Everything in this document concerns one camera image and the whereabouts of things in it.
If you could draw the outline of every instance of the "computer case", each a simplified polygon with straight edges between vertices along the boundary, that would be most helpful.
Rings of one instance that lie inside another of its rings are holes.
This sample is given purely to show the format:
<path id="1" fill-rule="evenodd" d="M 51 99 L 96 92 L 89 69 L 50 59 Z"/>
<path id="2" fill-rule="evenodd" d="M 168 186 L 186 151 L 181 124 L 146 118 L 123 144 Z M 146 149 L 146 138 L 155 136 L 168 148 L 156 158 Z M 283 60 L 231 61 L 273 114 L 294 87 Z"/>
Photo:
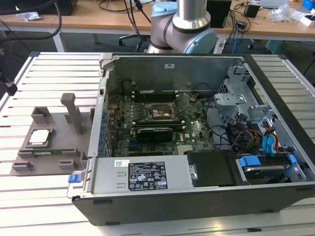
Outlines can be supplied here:
<path id="1" fill-rule="evenodd" d="M 224 28 L 231 0 L 208 0 L 207 11 L 211 15 L 211 28 Z"/>
<path id="2" fill-rule="evenodd" d="M 15 10 L 15 6 L 19 9 L 24 9 L 27 7 L 42 5 L 46 2 L 49 2 L 49 0 L 0 0 L 0 10 Z M 78 0 L 58 0 L 61 14 L 63 16 L 70 16 L 77 5 L 77 2 Z M 55 5 L 51 5 L 38 13 L 57 14 L 57 10 Z"/>

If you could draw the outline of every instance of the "blue clip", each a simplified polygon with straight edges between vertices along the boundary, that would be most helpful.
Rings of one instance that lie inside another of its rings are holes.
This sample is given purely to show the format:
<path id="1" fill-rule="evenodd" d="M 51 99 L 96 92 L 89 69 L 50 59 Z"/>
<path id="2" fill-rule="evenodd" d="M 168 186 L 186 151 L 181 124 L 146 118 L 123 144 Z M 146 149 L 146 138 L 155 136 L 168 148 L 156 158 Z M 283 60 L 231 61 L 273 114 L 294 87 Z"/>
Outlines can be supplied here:
<path id="1" fill-rule="evenodd" d="M 269 135 L 268 144 L 267 144 L 267 153 L 272 154 L 272 144 L 274 143 L 274 136 Z"/>
<path id="2" fill-rule="evenodd" d="M 260 166 L 261 163 L 258 159 L 258 156 L 242 156 L 239 159 L 241 166 Z"/>
<path id="3" fill-rule="evenodd" d="M 268 136 L 267 135 L 262 138 L 262 145 L 261 145 L 261 147 L 262 147 L 263 151 L 265 151 L 267 149 L 267 140 L 268 140 Z"/>
<path id="4" fill-rule="evenodd" d="M 71 174 L 68 178 L 68 183 L 80 183 L 81 175 L 80 174 Z"/>
<path id="5" fill-rule="evenodd" d="M 294 155 L 289 155 L 289 160 L 291 161 L 291 164 L 294 164 L 294 163 L 296 163 L 297 161 L 296 161 L 296 158 L 295 158 L 295 156 Z"/>

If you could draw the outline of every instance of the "side panel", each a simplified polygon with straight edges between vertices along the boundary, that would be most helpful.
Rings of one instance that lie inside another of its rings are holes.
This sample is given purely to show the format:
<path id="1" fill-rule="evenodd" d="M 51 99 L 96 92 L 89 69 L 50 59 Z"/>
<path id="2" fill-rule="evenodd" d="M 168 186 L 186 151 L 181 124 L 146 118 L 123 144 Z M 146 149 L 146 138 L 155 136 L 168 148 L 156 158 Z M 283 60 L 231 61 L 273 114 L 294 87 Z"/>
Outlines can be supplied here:
<path id="1" fill-rule="evenodd" d="M 72 203 L 96 226 L 276 212 L 315 194 L 313 185 L 221 192 L 79 199 Z"/>

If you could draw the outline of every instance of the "black box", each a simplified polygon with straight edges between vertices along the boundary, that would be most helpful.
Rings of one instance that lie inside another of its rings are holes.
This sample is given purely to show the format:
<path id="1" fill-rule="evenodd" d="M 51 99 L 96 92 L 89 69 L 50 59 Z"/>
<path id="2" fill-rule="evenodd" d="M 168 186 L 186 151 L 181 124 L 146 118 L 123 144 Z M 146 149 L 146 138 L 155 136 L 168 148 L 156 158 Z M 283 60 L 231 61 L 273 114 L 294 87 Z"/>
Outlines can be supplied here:
<path id="1" fill-rule="evenodd" d="M 208 0 L 207 11 L 211 15 L 211 28 L 224 28 L 228 11 L 231 7 L 231 0 Z"/>
<path id="2" fill-rule="evenodd" d="M 15 6 L 19 9 L 42 5 L 50 0 L 0 0 L 0 11 L 15 10 Z M 78 0 L 58 0 L 61 14 L 70 16 L 77 5 Z M 55 5 L 47 7 L 38 13 L 57 14 Z"/>
<path id="3" fill-rule="evenodd" d="M 244 15 L 247 17 L 255 18 L 259 9 L 260 9 L 260 5 L 247 4 L 244 10 Z"/>

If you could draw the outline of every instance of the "wooden desk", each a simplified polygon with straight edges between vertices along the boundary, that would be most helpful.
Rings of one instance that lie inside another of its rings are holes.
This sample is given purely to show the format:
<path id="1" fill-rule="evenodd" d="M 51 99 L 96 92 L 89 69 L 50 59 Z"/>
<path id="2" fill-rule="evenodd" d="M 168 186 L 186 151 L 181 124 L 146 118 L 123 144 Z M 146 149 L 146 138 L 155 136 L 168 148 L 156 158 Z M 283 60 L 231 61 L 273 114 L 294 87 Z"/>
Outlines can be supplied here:
<path id="1" fill-rule="evenodd" d="M 233 0 L 231 9 L 244 0 Z M 291 2 L 291 6 L 299 10 L 302 1 Z M 152 4 L 144 5 L 144 11 L 148 16 L 151 15 Z M 120 0 L 112 0 L 109 8 L 113 10 L 124 9 L 125 5 Z M 271 40 L 291 40 L 291 41 L 315 41 L 315 27 L 306 27 L 300 22 L 273 23 L 268 17 L 269 10 L 262 9 L 256 18 L 250 18 L 251 28 L 244 34 L 248 39 L 271 39 Z M 141 34 L 150 34 L 150 24 L 140 12 L 134 13 L 137 26 Z M 58 18 L 55 15 L 42 15 L 41 20 L 24 22 L 15 15 L 1 16 L 12 30 L 19 31 L 44 31 L 53 32 L 58 25 Z M 240 14 L 236 14 L 237 20 L 247 21 Z M 0 30 L 6 30 L 5 26 L 0 25 Z M 232 31 L 232 20 L 228 17 L 223 29 L 215 29 L 218 41 L 215 53 L 222 52 L 222 45 L 228 39 Z M 64 52 L 62 33 L 92 33 L 94 40 L 97 40 L 99 33 L 111 34 L 134 34 L 130 26 L 127 14 L 117 14 L 101 10 L 94 0 L 78 0 L 76 9 L 72 16 L 63 16 L 63 27 L 61 32 L 54 37 L 58 52 Z"/>

